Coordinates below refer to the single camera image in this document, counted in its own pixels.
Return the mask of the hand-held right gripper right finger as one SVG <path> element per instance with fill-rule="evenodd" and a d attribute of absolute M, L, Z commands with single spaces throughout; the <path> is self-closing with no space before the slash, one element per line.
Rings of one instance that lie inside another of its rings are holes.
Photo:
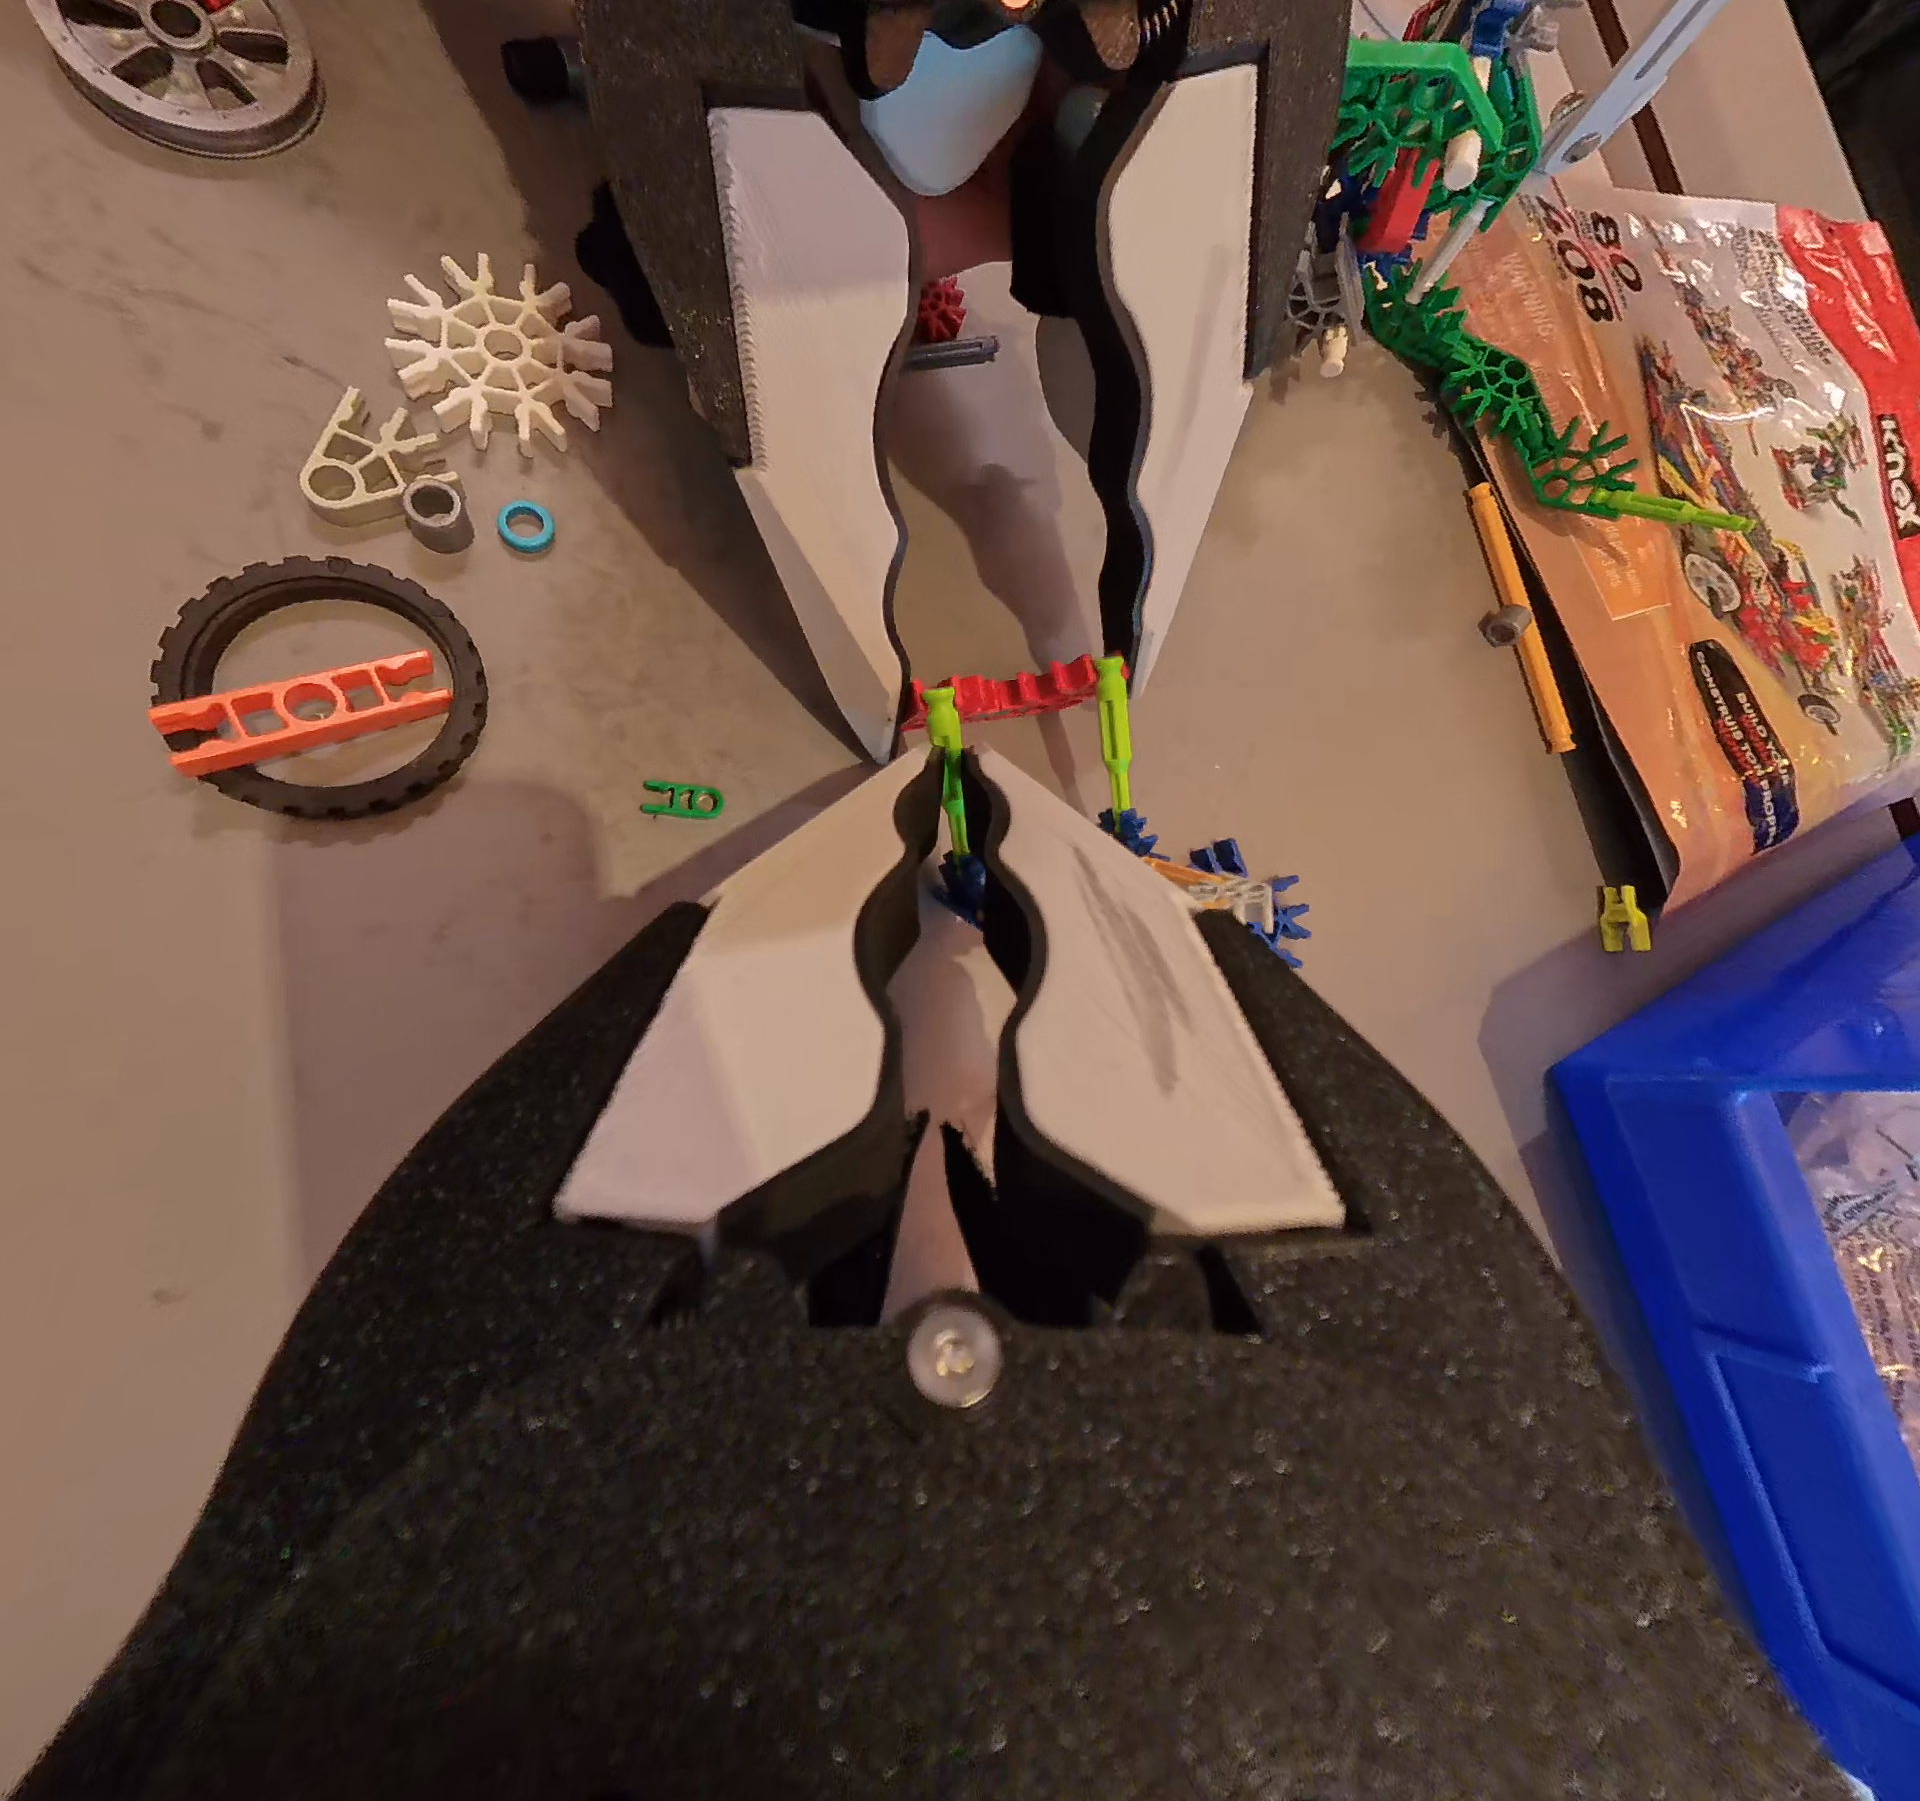
<path fill-rule="evenodd" d="M 972 749 L 965 782 L 986 807 L 986 941 L 1017 995 L 1002 1125 L 1162 1234 L 1340 1229 L 1199 914 L 1017 762 Z"/>

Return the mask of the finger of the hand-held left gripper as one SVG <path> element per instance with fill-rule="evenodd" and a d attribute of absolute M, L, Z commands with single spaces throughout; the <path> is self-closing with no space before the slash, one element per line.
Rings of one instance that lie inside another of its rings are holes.
<path fill-rule="evenodd" d="M 1100 646 L 1142 692 L 1162 652 L 1248 399 L 1261 69 L 1066 86 L 1017 147 L 1017 297 L 1075 327 L 1102 519 Z"/>
<path fill-rule="evenodd" d="M 875 412 L 908 311 L 908 230 L 820 112 L 713 106 L 707 136 L 752 443 L 737 482 L 835 707 L 889 762 L 902 542 Z"/>

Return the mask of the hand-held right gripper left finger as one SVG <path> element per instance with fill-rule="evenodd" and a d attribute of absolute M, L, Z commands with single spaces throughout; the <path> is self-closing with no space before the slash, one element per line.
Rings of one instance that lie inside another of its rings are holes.
<path fill-rule="evenodd" d="M 723 876 L 564 1178 L 561 1220 L 850 1245 L 907 1162 L 889 985 L 920 937 L 941 761 L 916 749 Z"/>

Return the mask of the large blue toy connector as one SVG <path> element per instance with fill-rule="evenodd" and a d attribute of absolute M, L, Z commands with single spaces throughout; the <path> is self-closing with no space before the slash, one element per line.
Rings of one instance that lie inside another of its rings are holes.
<path fill-rule="evenodd" d="M 1311 938 L 1311 929 L 1305 925 L 1308 904 L 1296 901 L 1299 876 L 1254 876 L 1248 871 L 1248 864 L 1244 859 L 1244 849 L 1241 849 L 1241 843 L 1233 838 L 1220 838 L 1214 843 L 1188 849 L 1187 861 L 1193 868 L 1205 868 L 1205 871 L 1244 874 L 1248 880 L 1266 880 L 1269 888 L 1273 888 L 1273 897 L 1275 897 L 1275 925 L 1273 925 L 1273 929 L 1266 937 L 1254 934 L 1251 926 L 1247 926 L 1247 929 L 1251 929 L 1261 938 L 1261 944 L 1266 944 L 1273 953 L 1279 953 L 1279 959 L 1287 968 L 1303 967 L 1296 952 L 1293 952 L 1293 944 Z"/>

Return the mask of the white snowflake toy connector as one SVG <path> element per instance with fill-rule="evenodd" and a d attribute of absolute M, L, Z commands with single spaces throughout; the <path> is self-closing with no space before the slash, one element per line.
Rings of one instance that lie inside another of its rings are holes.
<path fill-rule="evenodd" d="M 401 390 L 433 399 L 440 431 L 465 428 L 486 449 L 507 422 L 522 455 L 535 440 L 565 449 L 565 421 L 597 431 L 610 408 L 613 355 L 597 315 L 571 318 L 570 287 L 543 290 L 535 269 L 524 269 L 518 290 L 503 291 L 486 254 L 470 272 L 443 257 L 440 272 L 449 296 L 406 278 L 407 296 L 386 300 L 383 343 Z"/>

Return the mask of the green connector toy structure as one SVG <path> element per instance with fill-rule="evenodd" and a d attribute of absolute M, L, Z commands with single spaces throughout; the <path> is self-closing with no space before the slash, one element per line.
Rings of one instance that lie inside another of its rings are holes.
<path fill-rule="evenodd" d="M 1747 519 L 1642 493 L 1625 436 L 1560 422 L 1524 358 L 1475 336 L 1442 284 L 1540 162 L 1525 53 L 1555 44 L 1552 15 L 1573 2 L 1433 0 L 1405 38 L 1351 42 L 1317 208 L 1339 327 L 1421 373 L 1463 436 L 1512 443 L 1537 503 L 1747 534 Z"/>

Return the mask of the grey spoked toy wheel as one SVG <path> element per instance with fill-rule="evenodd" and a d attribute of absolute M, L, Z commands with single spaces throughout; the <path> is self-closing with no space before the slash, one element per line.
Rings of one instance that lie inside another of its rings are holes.
<path fill-rule="evenodd" d="M 23 0 L 66 81 L 139 139 L 203 159 L 297 142 L 324 86 L 288 0 Z"/>

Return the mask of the pale fan-shaped toy connector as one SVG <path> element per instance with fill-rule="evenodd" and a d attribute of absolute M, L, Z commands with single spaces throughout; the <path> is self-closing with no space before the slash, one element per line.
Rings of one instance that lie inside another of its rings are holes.
<path fill-rule="evenodd" d="M 363 394 L 348 388 L 301 464 L 307 506 L 333 525 L 395 515 L 407 482 L 443 469 L 443 437 L 410 428 L 401 405 L 377 428 L 367 421 Z"/>

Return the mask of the long yellow toy rod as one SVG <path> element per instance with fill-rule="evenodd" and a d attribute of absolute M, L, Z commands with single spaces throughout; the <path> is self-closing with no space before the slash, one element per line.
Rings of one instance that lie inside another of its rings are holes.
<path fill-rule="evenodd" d="M 1525 604 L 1533 610 L 1524 569 L 1516 560 L 1516 546 L 1512 542 L 1512 531 L 1504 525 L 1504 510 L 1500 503 L 1497 488 L 1487 481 L 1478 481 L 1475 485 L 1469 485 L 1467 500 L 1469 500 L 1475 540 L 1485 558 L 1485 569 L 1492 583 L 1492 595 L 1497 595 L 1492 607 L 1512 603 L 1512 604 Z M 1524 674 L 1524 685 L 1528 692 L 1536 722 L 1546 752 L 1571 753 L 1577 743 L 1571 734 L 1571 718 L 1569 718 L 1561 689 L 1549 667 L 1546 637 L 1537 627 L 1537 618 L 1533 622 L 1533 633 L 1516 646 L 1504 646 L 1504 649 L 1516 655 L 1516 667 Z"/>

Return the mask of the blue plastic storage bin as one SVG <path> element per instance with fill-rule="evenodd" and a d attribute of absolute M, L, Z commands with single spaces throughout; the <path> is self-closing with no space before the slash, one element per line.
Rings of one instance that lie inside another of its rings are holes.
<path fill-rule="evenodd" d="M 1777 1098 L 1917 1093 L 1917 840 L 1571 1053 L 1549 1086 L 1719 1570 L 1852 1781 L 1913 1799 L 1917 1450 Z"/>

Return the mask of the K'nex instruction booklet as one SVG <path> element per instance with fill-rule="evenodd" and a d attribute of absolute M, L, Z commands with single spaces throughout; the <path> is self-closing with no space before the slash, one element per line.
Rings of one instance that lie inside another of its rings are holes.
<path fill-rule="evenodd" d="M 1747 531 L 1591 515 L 1492 470 L 1636 782 L 1665 901 L 1917 761 L 1917 324 L 1876 224 L 1634 190 L 1524 196 L 1448 272 L 1552 422 Z"/>

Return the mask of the orange flat toy connector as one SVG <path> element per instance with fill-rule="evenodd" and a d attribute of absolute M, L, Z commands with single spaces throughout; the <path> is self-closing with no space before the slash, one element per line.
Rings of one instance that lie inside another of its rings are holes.
<path fill-rule="evenodd" d="M 453 685 L 434 685 L 434 652 L 407 649 L 154 703 L 148 722 L 175 771 L 209 777 L 440 718 L 453 698 Z"/>

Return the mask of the black rubber toy tyre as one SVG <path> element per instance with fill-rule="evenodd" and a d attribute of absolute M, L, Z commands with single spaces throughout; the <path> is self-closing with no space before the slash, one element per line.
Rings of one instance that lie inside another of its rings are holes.
<path fill-rule="evenodd" d="M 197 749 L 172 749 L 175 770 L 209 782 L 227 800 L 315 822 L 380 816 L 434 792 L 465 767 L 486 727 L 489 679 L 477 643 L 456 613 L 416 581 L 383 567 L 346 558 L 287 558 L 212 581 L 182 604 L 158 640 L 152 718 L 212 700 L 218 664 L 240 628 L 307 603 L 377 607 L 424 634 L 430 663 L 443 664 L 449 689 L 400 692 L 400 698 L 380 698 L 376 709 L 400 709 L 401 722 L 440 715 L 434 740 L 407 762 L 348 785 L 272 777 L 233 743 L 209 737 Z"/>

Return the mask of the clear plastic bag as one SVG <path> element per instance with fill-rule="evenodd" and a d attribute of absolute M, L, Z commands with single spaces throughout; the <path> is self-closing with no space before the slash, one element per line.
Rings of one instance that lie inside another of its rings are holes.
<path fill-rule="evenodd" d="M 1779 1093 L 1792 1153 L 1917 1447 L 1917 1093 Z"/>

